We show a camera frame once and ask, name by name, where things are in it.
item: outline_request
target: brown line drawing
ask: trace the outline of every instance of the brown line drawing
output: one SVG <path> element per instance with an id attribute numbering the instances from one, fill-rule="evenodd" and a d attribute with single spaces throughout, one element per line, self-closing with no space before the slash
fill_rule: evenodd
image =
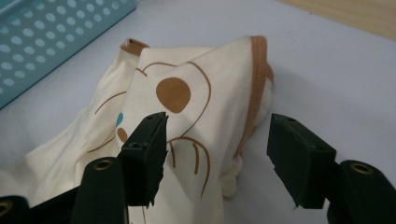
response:
<path id="1" fill-rule="evenodd" d="M 147 65 L 145 68 L 143 68 L 143 72 L 144 72 L 146 69 L 148 69 L 149 67 L 151 67 L 152 65 L 155 65 L 155 64 L 161 64 L 161 65 L 168 65 L 168 66 L 176 67 L 175 64 L 171 64 L 171 63 L 150 63 L 150 64 Z"/>
<path id="2" fill-rule="evenodd" d="M 192 143 L 192 146 L 195 149 L 195 170 L 194 173 L 198 174 L 198 168 L 199 168 L 199 151 L 198 151 L 198 146 L 195 143 Z"/>
<path id="3" fill-rule="evenodd" d="M 117 97 L 117 96 L 119 96 L 119 95 L 123 95 L 123 94 L 125 94 L 125 93 L 126 93 L 126 91 L 122 91 L 122 92 L 119 92 L 119 93 L 117 93 L 117 94 L 115 94 L 115 95 L 110 96 L 107 100 L 105 100 L 105 101 L 99 106 L 99 108 L 95 111 L 94 114 L 96 114 L 96 113 L 102 108 L 102 106 L 104 106 L 108 101 L 110 101 L 110 100 L 113 99 L 114 97 Z"/>
<path id="4" fill-rule="evenodd" d="M 209 151 L 207 150 L 207 148 L 204 145 L 202 145 L 197 140 L 195 140 L 195 139 L 193 139 L 191 137 L 186 137 L 186 136 L 180 136 L 180 137 L 171 139 L 167 143 L 171 143 L 171 142 L 176 141 L 176 140 L 192 141 L 194 144 L 198 145 L 204 151 L 204 153 L 206 155 L 207 169 L 206 169 L 205 183 L 204 183 L 204 186 L 202 187 L 202 192 L 201 192 L 201 198 L 202 198 L 202 196 L 204 195 L 204 192 L 205 192 L 207 181 L 209 180 L 209 175 L 210 175 L 210 156 L 209 156 Z"/>
<path id="5" fill-rule="evenodd" d="M 198 69 L 198 71 L 200 71 L 200 73 L 202 74 L 202 76 L 205 78 L 205 81 L 206 81 L 206 83 L 207 83 L 207 87 L 209 88 L 209 94 L 208 94 L 208 96 L 207 96 L 207 100 L 206 100 L 205 107 L 204 107 L 204 109 L 202 110 L 201 114 L 199 115 L 198 119 L 197 119 L 197 120 L 190 126 L 190 128 L 187 129 L 187 131 L 184 132 L 181 136 L 184 136 L 184 134 L 186 134 L 186 133 L 198 122 L 198 120 L 201 118 L 201 116 L 202 116 L 202 115 L 204 114 L 204 112 L 206 111 L 206 108 L 207 108 L 207 106 L 209 105 L 210 98 L 211 98 L 211 95 L 212 95 L 212 86 L 211 86 L 210 81 L 209 81 L 209 78 L 207 77 L 207 74 L 204 72 L 204 70 L 203 70 L 198 64 L 196 64 L 196 63 L 193 63 L 193 62 L 186 62 L 186 63 L 189 63 L 189 64 L 193 65 L 195 68 Z M 136 70 L 139 71 L 139 72 L 141 72 L 143 75 L 145 75 L 145 76 L 147 77 L 148 75 L 147 75 L 144 71 L 145 71 L 147 68 L 149 68 L 150 66 L 155 65 L 155 64 L 161 64 L 161 65 L 167 65 L 167 66 L 173 66 L 173 67 L 176 66 L 176 65 L 170 64 L 170 63 L 160 63 L 160 62 L 158 62 L 158 63 L 150 63 L 150 64 L 147 65 L 143 70 L 140 70 L 140 69 L 138 69 L 138 68 L 136 68 Z"/>
<path id="6" fill-rule="evenodd" d="M 206 111 L 206 108 L 207 108 L 207 106 L 209 105 L 210 98 L 211 98 L 211 96 L 212 96 L 212 86 L 211 86 L 211 83 L 210 83 L 210 80 L 209 80 L 207 74 L 205 73 L 205 71 L 204 71 L 198 64 L 196 64 L 196 63 L 194 63 L 194 62 L 186 62 L 186 63 L 191 64 L 191 65 L 194 66 L 196 69 L 198 69 L 198 71 L 199 71 L 199 72 L 202 74 L 202 76 L 205 78 L 205 81 L 206 81 L 207 87 L 208 87 L 208 96 L 207 96 L 207 100 L 206 100 L 206 103 L 205 103 L 205 107 L 204 107 L 204 109 L 202 110 L 201 114 L 199 115 L 198 119 L 197 119 L 197 120 L 190 126 L 190 128 L 187 129 L 187 131 L 184 132 L 180 137 L 171 139 L 171 140 L 169 140 L 167 143 L 169 143 L 170 148 L 171 148 L 173 167 L 176 168 L 175 149 L 174 149 L 174 146 L 173 146 L 172 142 L 175 141 L 175 140 L 179 140 L 179 139 L 189 140 L 189 141 L 192 141 L 192 142 L 193 142 L 192 145 L 193 145 L 193 147 L 194 147 L 194 149 L 195 149 L 195 153 L 196 153 L 196 162 L 195 162 L 195 171 L 194 171 L 195 174 L 198 173 L 198 168 L 199 168 L 199 153 L 198 153 L 198 146 L 199 146 L 200 148 L 203 149 L 203 151 L 204 151 L 204 153 L 205 153 L 205 155 L 206 155 L 207 170 L 206 170 L 205 183 L 204 183 L 204 186 L 203 186 L 203 189 L 202 189 L 202 192 L 201 192 L 201 198 L 202 198 L 202 196 L 204 195 L 204 192 L 205 192 L 205 188 L 206 188 L 207 181 L 208 181 L 208 179 L 209 179 L 209 175 L 210 175 L 210 157 L 209 157 L 209 152 L 208 152 L 207 148 L 206 148 L 203 144 L 201 144 L 200 142 L 198 142 L 197 140 L 195 140 L 195 139 L 193 139 L 193 138 L 191 138 L 191 137 L 184 136 L 184 135 L 192 129 L 192 127 L 198 122 L 198 120 L 201 118 L 201 116 L 202 116 L 202 115 L 204 114 L 204 112 Z M 150 64 L 147 65 L 143 70 L 137 69 L 137 68 L 136 68 L 136 70 L 139 71 L 139 72 L 141 72 L 143 75 L 145 75 L 145 76 L 147 77 L 148 74 L 145 73 L 145 70 L 146 70 L 147 68 L 151 67 L 152 65 L 155 65 L 155 64 L 167 65 L 167 66 L 173 66 L 173 67 L 176 66 L 176 65 L 170 64 L 170 63 L 156 62 L 156 63 L 150 63 Z"/>
<path id="7" fill-rule="evenodd" d="M 172 142 L 169 142 L 169 145 L 170 145 L 170 147 L 171 147 L 172 163 L 173 163 L 173 166 L 174 166 L 174 168 L 175 168 L 175 167 L 176 167 L 175 149 L 174 149 L 174 147 L 173 147 Z"/>
<path id="8" fill-rule="evenodd" d="M 87 153 L 91 153 L 91 152 L 94 152 L 94 151 L 96 151 L 96 150 L 99 150 L 100 148 L 104 147 L 105 145 L 107 145 L 108 143 L 110 143 L 111 141 L 113 141 L 115 137 L 116 137 L 116 136 L 113 136 L 110 140 L 108 140 L 107 142 L 103 143 L 101 146 L 99 146 L 99 147 L 97 147 L 97 148 L 94 148 L 94 149 L 92 149 L 92 150 L 89 150 Z"/>
<path id="9" fill-rule="evenodd" d="M 143 76 L 147 77 L 148 75 L 140 68 L 136 68 L 136 71 L 140 72 L 141 74 L 143 74 Z"/>
<path id="10" fill-rule="evenodd" d="M 212 86 L 211 86 L 210 81 L 209 81 L 209 78 L 207 77 L 207 75 L 206 75 L 206 73 L 204 72 L 204 70 L 202 70 L 202 68 L 201 68 L 200 66 L 198 66 L 198 64 L 196 64 L 196 63 L 193 63 L 193 62 L 187 62 L 187 63 L 192 64 L 194 67 L 196 67 L 196 68 L 201 72 L 201 74 L 204 76 L 204 78 L 205 78 L 205 80 L 206 80 L 206 83 L 207 83 L 207 87 L 209 88 L 209 94 L 208 94 L 208 96 L 207 96 L 207 100 L 206 100 L 205 107 L 204 107 L 204 109 L 202 110 L 201 114 L 199 115 L 198 119 L 197 119 L 197 120 L 191 125 L 191 127 L 190 127 L 186 132 L 184 132 L 181 136 L 184 136 L 184 134 L 186 134 L 189 130 L 191 130 L 191 128 L 198 122 L 198 120 L 201 118 L 201 116 L 202 116 L 202 115 L 204 114 L 204 112 L 206 111 L 207 105 L 209 105 L 210 97 L 211 97 L 211 95 L 212 95 Z"/>
<path id="11" fill-rule="evenodd" d="M 145 221 L 146 224 L 146 213 L 145 213 L 145 207 L 142 206 L 142 212 L 143 212 L 143 220 Z"/>

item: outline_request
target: crumpled cloth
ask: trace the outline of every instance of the crumpled cloth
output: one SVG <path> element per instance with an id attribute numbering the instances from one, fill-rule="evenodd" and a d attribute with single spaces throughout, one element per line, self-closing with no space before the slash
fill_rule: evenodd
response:
<path id="1" fill-rule="evenodd" d="M 150 48 L 128 39 L 90 104 L 46 144 L 0 170 L 0 196 L 30 206 L 80 184 L 85 166 L 114 156 L 147 115 L 165 111 L 168 154 L 155 205 L 131 223 L 223 223 L 243 148 L 268 112 L 274 75 L 263 36 L 222 47 Z"/>

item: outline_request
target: wooden surface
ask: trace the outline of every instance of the wooden surface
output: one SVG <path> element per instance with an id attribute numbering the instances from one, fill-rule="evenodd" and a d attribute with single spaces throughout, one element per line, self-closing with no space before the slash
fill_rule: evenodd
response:
<path id="1" fill-rule="evenodd" d="M 280 0 L 396 40 L 396 0 Z"/>

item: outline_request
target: brown trim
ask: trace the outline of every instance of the brown trim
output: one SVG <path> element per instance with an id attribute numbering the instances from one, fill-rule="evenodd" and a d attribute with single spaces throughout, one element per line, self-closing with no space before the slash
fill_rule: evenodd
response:
<path id="1" fill-rule="evenodd" d="M 267 63 L 267 41 L 263 36 L 252 36 L 251 40 L 251 50 L 253 54 L 253 68 L 251 77 L 251 92 L 249 106 L 247 110 L 247 121 L 245 124 L 245 130 L 239 143 L 238 149 L 236 150 L 236 155 L 241 155 L 243 152 L 243 147 L 248 140 L 251 132 L 253 131 L 254 121 L 260 110 L 262 102 L 262 93 L 264 91 L 265 80 L 269 77 L 274 79 L 271 68 Z"/>
<path id="2" fill-rule="evenodd" d="M 144 48 L 149 48 L 149 45 L 135 39 L 126 39 L 120 48 L 130 54 L 140 56 Z"/>
<path id="3" fill-rule="evenodd" d="M 113 98 L 116 97 L 116 96 L 123 95 L 123 94 L 125 94 L 125 93 L 126 93 L 126 91 L 122 91 L 122 92 L 119 92 L 119 93 L 117 93 L 117 94 L 115 94 L 115 95 L 110 96 L 110 97 L 109 97 L 107 100 L 105 100 L 101 105 L 99 105 L 99 108 L 96 109 L 96 111 L 95 111 L 94 114 L 96 114 L 96 113 L 102 108 L 102 106 L 104 106 L 108 101 L 110 101 L 111 99 L 113 99 Z"/>

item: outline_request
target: teal plastic basket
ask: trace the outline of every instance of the teal plastic basket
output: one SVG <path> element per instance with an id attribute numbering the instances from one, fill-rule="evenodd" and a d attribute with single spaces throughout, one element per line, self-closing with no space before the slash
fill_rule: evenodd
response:
<path id="1" fill-rule="evenodd" d="M 0 0 L 0 108 L 134 9 L 134 0 Z"/>

